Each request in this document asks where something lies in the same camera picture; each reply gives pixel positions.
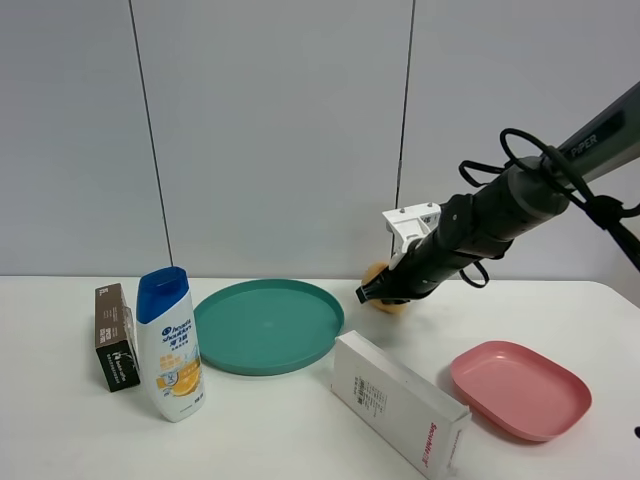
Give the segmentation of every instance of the black cable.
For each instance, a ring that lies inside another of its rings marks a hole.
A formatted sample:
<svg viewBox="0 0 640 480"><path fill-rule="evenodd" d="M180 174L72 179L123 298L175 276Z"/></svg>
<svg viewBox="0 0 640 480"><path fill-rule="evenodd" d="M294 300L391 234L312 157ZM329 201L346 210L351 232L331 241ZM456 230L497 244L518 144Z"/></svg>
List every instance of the black cable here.
<svg viewBox="0 0 640 480"><path fill-rule="evenodd" d="M576 196L571 190L563 187L553 176L542 168L533 169L525 165L514 155L508 136L522 138L536 146L542 154L569 180L575 191L582 196ZM525 172L538 175L553 190L564 195L568 200L584 211L593 222L603 230L607 230L618 246L622 249L631 263L640 271L640 241L620 223L623 218L631 218L640 215L640 204L634 208L625 209L622 202L607 195L594 195L584 178L576 171L571 162L555 147L545 145L530 133L515 128L506 128L500 133L500 145L509 157L509 164L520 167Z"/></svg>

